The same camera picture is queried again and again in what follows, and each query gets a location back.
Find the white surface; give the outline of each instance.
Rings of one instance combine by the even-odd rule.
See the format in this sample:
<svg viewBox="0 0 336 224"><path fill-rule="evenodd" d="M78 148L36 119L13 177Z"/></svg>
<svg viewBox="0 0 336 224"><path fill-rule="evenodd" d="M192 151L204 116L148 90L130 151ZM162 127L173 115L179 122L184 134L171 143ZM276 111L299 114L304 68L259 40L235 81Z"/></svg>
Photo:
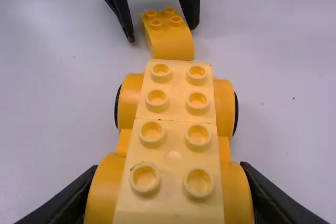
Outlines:
<svg viewBox="0 0 336 224"><path fill-rule="evenodd" d="M130 45L103 0L0 0L0 223L12 223L115 149L114 100L150 55L138 13L177 0L129 0ZM336 222L335 0L201 0L196 59L239 98L231 144Z"/></svg>

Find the black tire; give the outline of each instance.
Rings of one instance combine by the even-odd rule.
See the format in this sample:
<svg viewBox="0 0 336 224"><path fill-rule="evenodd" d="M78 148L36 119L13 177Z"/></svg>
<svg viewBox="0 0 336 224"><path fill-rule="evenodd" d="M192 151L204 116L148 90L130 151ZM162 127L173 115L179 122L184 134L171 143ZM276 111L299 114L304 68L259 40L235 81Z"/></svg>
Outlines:
<svg viewBox="0 0 336 224"><path fill-rule="evenodd" d="M237 125L238 125L238 114L239 114L239 106L238 106L238 97L237 94L235 92L235 124L233 126L233 133L232 136L235 134L236 129L237 129Z"/></svg>
<svg viewBox="0 0 336 224"><path fill-rule="evenodd" d="M118 128L118 103L119 103L119 95L120 95L121 85L117 91L117 96L115 97L115 104L114 104L114 122L115 126Z"/></svg>

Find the yellow duplo brick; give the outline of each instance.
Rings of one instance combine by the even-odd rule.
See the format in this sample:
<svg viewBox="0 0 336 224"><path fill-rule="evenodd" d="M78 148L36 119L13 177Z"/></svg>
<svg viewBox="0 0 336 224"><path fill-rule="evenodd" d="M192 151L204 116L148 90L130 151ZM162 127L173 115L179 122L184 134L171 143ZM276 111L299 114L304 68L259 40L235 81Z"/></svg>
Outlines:
<svg viewBox="0 0 336 224"><path fill-rule="evenodd" d="M135 117L216 124L211 65L150 60Z"/></svg>
<svg viewBox="0 0 336 224"><path fill-rule="evenodd" d="M215 124L135 119L113 224L223 224Z"/></svg>
<svg viewBox="0 0 336 224"><path fill-rule="evenodd" d="M193 60L194 43L188 25L173 7L140 15L147 47L154 59Z"/></svg>

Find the plastic toy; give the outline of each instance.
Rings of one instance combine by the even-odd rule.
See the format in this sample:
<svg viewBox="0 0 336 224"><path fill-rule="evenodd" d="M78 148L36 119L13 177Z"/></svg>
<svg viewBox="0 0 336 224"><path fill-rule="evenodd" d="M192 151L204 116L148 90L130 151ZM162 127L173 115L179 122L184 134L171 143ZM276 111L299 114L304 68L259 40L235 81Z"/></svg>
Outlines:
<svg viewBox="0 0 336 224"><path fill-rule="evenodd" d="M133 42L127 0L105 1ZM194 29L200 0L180 3ZM142 15L158 59L144 73L127 75L118 89L115 153L17 224L327 223L248 163L231 162L237 96L210 64L188 61L192 37L176 14L170 7Z"/></svg>
<svg viewBox="0 0 336 224"><path fill-rule="evenodd" d="M147 47L154 59L193 60L191 32L173 7L162 12L148 10L140 15Z"/></svg>
<svg viewBox="0 0 336 224"><path fill-rule="evenodd" d="M230 162L237 99L210 64L151 60L125 78L116 105L119 145L96 171L85 223L254 223L247 178Z"/></svg>

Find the dark spot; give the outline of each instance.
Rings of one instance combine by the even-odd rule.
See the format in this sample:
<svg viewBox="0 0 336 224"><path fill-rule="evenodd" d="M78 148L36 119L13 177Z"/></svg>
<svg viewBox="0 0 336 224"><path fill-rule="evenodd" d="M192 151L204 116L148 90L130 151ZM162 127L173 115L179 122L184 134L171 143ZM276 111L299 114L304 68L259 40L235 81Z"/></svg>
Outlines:
<svg viewBox="0 0 336 224"><path fill-rule="evenodd" d="M130 169L130 172L134 169L135 165Z"/></svg>

